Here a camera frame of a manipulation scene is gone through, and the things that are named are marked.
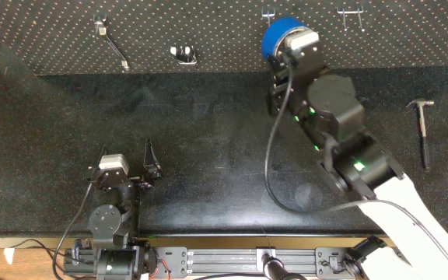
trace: black tabletop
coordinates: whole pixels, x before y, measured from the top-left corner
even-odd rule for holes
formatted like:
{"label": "black tabletop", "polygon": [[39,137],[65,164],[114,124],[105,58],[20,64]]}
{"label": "black tabletop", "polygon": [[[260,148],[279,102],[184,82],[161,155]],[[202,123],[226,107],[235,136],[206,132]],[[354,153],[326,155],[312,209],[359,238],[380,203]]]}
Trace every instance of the black tabletop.
{"label": "black tabletop", "polygon": [[[359,235],[379,230],[359,210],[291,215],[264,187],[265,72],[63,75],[0,73],[0,235],[57,236],[86,190],[84,170],[103,145],[142,165],[152,140],[165,179],[142,194],[141,234]],[[337,70],[351,76],[366,125],[404,167],[431,213],[448,230],[448,68]],[[418,118],[425,108],[432,171],[421,167]],[[291,115],[279,127],[271,185],[290,207],[345,202],[314,168],[320,154]],[[87,232],[90,212],[109,201],[94,191],[73,228]]]}

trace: blue tape roll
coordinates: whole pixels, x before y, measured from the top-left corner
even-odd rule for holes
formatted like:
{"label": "blue tape roll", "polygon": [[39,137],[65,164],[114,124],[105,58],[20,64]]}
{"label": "blue tape roll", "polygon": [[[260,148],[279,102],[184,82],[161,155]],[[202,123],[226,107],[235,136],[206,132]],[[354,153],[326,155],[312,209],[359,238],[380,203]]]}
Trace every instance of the blue tape roll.
{"label": "blue tape roll", "polygon": [[262,57],[268,59],[268,55],[275,55],[279,43],[285,39],[293,30],[306,27],[302,22],[291,17],[274,21],[262,37]]}

